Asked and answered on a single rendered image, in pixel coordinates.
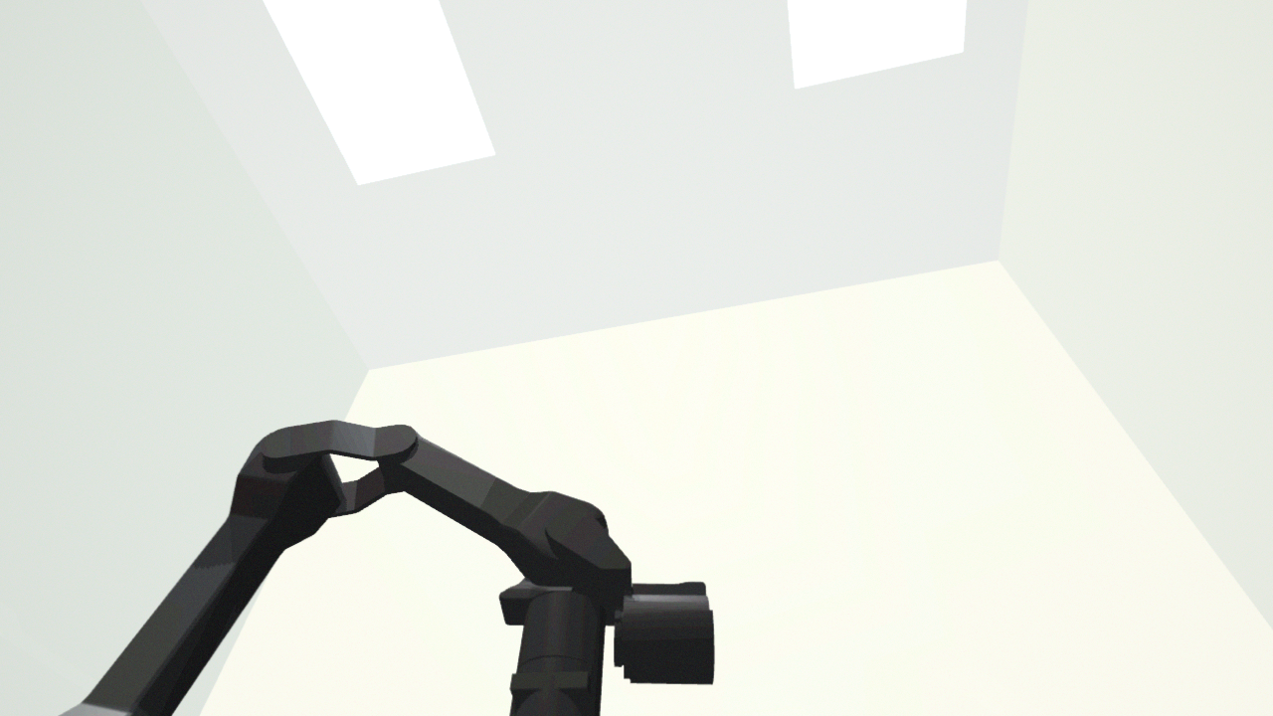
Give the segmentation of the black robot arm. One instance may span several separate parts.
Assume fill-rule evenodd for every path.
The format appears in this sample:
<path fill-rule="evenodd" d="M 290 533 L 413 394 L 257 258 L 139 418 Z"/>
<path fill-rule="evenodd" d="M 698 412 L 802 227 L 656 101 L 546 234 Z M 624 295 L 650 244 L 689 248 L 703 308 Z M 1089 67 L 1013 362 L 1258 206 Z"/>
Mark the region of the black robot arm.
<path fill-rule="evenodd" d="M 378 461 L 342 483 L 332 454 Z M 631 582 L 631 559 L 600 507 L 527 492 L 418 434 L 339 419 L 274 431 L 237 476 L 227 521 L 174 584 L 90 696 L 59 716 L 172 716 L 280 559 L 328 519 L 409 492 L 500 548 L 526 578 L 499 594 L 523 626 L 517 669 L 561 656 L 644 684 L 713 685 L 715 638 L 705 582 Z M 517 671 L 516 669 L 516 671 Z"/>

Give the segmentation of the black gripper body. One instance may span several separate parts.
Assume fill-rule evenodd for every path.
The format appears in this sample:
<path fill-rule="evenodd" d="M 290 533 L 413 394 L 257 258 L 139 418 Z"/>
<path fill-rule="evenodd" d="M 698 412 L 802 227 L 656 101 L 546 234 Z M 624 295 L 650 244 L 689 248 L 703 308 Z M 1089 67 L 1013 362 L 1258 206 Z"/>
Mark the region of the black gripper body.
<path fill-rule="evenodd" d="M 601 716 L 601 671 L 574 657 L 522 662 L 512 671 L 509 691 L 509 716 Z"/>

